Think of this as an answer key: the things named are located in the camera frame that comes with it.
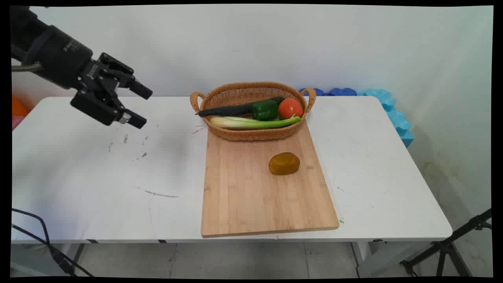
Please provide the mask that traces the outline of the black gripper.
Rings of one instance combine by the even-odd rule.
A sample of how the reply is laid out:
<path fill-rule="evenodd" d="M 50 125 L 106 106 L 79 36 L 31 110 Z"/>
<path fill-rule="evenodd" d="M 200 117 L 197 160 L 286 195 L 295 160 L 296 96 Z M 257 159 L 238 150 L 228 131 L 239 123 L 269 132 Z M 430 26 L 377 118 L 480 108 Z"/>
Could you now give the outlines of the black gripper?
<path fill-rule="evenodd" d="M 84 77 L 92 50 L 53 25 L 27 25 L 23 28 L 23 38 L 23 66 L 32 66 L 36 75 L 61 88 L 88 88 Z M 115 57 L 102 53 L 97 62 L 103 65 L 99 70 L 100 80 L 115 83 L 114 90 L 128 88 L 144 99 L 153 94 L 137 80 L 131 67 Z M 147 122 L 143 116 L 125 108 L 117 96 L 107 92 L 80 90 L 70 105 L 106 126 L 119 122 L 141 129 Z"/>

